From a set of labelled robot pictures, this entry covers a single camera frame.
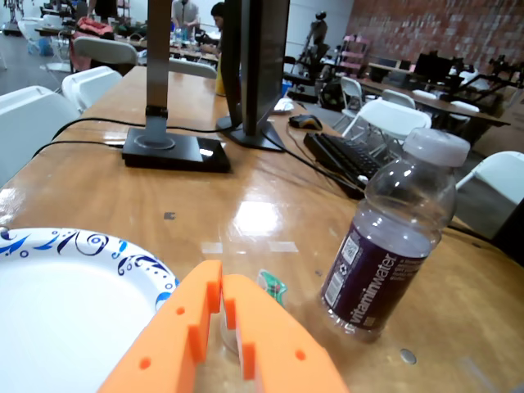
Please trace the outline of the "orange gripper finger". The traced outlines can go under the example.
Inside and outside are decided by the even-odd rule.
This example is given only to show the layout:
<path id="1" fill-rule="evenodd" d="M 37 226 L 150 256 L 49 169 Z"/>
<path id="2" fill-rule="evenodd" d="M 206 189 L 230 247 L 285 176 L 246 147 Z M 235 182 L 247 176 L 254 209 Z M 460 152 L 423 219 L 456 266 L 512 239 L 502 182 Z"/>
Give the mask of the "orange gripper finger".
<path id="1" fill-rule="evenodd" d="M 257 392 L 347 392 L 328 352 L 274 298 L 240 274 L 222 279 L 227 329 Z"/>
<path id="2" fill-rule="evenodd" d="M 142 330 L 100 392 L 192 392 L 220 311 L 222 262 L 196 266 Z"/>

